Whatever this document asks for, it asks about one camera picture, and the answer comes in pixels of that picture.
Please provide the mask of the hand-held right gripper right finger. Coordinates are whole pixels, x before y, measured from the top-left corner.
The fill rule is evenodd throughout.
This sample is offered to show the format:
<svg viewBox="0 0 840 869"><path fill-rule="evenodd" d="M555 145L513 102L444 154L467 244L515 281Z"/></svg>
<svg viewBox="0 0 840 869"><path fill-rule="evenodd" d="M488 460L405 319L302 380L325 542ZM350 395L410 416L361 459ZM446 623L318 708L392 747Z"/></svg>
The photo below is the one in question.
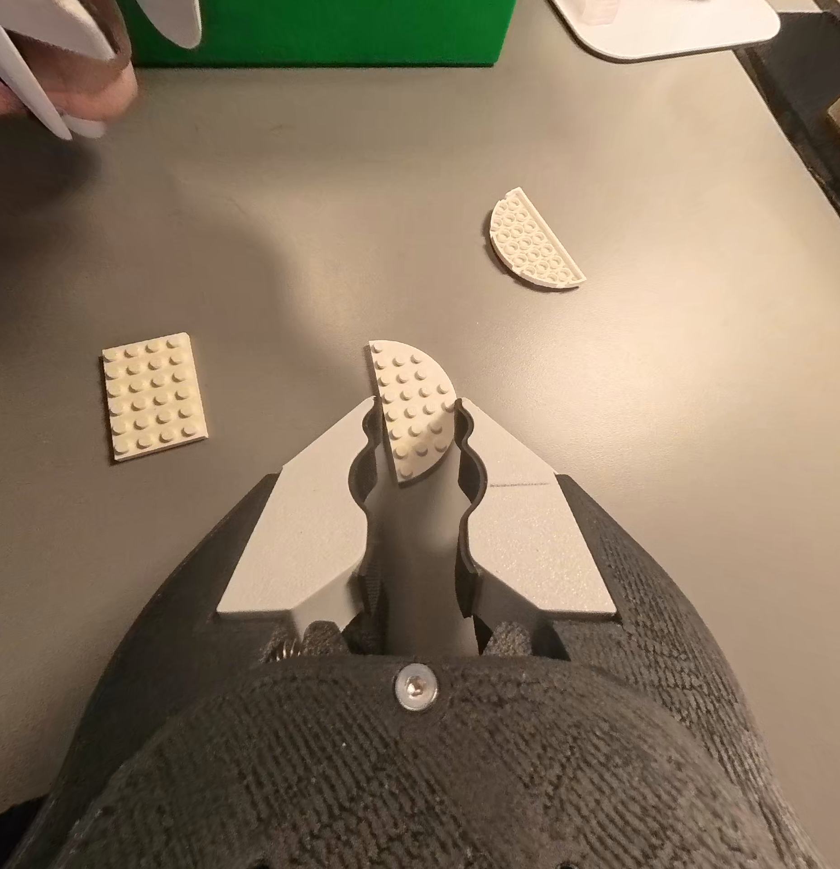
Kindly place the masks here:
<svg viewBox="0 0 840 869"><path fill-rule="evenodd" d="M617 608L555 470L468 399L456 404L456 599L491 632L557 620L606 621Z"/></svg>

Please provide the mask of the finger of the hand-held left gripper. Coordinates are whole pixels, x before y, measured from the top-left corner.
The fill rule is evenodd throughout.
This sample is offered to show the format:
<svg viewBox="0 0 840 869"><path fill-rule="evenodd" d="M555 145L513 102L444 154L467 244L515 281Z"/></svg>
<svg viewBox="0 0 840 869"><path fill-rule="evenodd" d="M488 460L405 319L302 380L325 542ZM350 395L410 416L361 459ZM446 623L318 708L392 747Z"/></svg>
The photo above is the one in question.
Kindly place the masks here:
<svg viewBox="0 0 840 869"><path fill-rule="evenodd" d="M80 55L114 55L110 39L79 1L7 1L5 28Z"/></svg>
<svg viewBox="0 0 840 869"><path fill-rule="evenodd" d="M64 141L72 140L73 135L60 113L2 27L0 27L0 79L50 132Z"/></svg>

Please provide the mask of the wooden book stand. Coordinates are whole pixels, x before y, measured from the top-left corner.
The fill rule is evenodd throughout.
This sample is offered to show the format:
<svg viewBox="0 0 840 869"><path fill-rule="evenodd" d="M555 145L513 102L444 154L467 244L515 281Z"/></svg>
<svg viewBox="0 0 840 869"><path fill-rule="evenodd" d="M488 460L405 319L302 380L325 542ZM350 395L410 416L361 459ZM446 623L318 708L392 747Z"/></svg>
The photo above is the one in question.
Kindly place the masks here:
<svg viewBox="0 0 840 869"><path fill-rule="evenodd" d="M552 1L577 41L612 62L684 57L764 43L780 30L765 1Z"/></svg>

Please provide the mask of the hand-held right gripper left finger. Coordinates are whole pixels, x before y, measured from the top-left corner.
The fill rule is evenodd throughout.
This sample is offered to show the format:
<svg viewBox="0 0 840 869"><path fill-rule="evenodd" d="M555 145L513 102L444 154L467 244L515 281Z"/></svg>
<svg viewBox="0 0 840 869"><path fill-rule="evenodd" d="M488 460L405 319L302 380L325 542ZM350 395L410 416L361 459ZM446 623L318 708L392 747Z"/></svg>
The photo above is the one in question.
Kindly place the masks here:
<svg viewBox="0 0 840 869"><path fill-rule="evenodd" d="M378 481L381 434L381 407L369 397L283 466L218 603L220 616L344 628L363 611L367 500Z"/></svg>

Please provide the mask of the person's left hand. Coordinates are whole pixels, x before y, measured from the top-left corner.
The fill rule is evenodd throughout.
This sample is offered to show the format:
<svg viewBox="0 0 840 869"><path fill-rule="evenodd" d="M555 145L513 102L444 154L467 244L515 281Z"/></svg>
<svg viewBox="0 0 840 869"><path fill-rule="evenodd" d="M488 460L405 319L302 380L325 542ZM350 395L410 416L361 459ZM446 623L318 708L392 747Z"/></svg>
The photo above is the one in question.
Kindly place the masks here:
<svg viewBox="0 0 840 869"><path fill-rule="evenodd" d="M134 101L138 85L130 65L110 71L101 63L85 71L76 66L63 71L42 67L34 71L46 96L61 115L83 121L115 120ZM24 114L22 101L0 81L0 116Z"/></svg>

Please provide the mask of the cream rectangular lego plate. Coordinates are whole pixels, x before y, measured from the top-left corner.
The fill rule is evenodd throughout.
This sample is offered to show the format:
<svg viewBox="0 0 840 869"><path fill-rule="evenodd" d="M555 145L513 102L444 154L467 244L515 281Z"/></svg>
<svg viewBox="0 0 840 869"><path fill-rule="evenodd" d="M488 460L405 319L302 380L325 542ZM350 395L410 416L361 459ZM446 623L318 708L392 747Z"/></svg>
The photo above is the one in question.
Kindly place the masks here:
<svg viewBox="0 0 840 869"><path fill-rule="evenodd" d="M188 333L113 346L100 359L114 462L208 439Z"/></svg>

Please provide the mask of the green plastic bin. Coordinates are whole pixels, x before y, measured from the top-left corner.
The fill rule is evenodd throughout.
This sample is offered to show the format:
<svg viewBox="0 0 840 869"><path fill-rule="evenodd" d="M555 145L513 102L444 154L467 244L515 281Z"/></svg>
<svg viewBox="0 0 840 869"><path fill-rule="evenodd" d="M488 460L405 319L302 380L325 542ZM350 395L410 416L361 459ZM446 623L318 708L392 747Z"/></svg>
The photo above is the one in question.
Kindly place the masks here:
<svg viewBox="0 0 840 869"><path fill-rule="evenodd" d="M143 68L490 67L515 1L202 1L193 48L118 6Z"/></svg>

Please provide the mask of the cream half-round lego plate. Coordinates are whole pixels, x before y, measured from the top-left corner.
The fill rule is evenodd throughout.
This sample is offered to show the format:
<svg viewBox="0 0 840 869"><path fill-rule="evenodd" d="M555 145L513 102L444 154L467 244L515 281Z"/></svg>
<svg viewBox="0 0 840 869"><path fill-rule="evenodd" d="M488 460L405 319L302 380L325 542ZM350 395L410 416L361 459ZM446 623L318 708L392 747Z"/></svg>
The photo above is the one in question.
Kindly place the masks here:
<svg viewBox="0 0 840 869"><path fill-rule="evenodd" d="M453 446L458 395L443 367L421 349L374 339L368 351L394 479L408 486L434 472Z"/></svg>
<svg viewBox="0 0 840 869"><path fill-rule="evenodd" d="M489 236L495 254L509 272L535 287L566 290L587 280L520 187L509 190L495 204Z"/></svg>

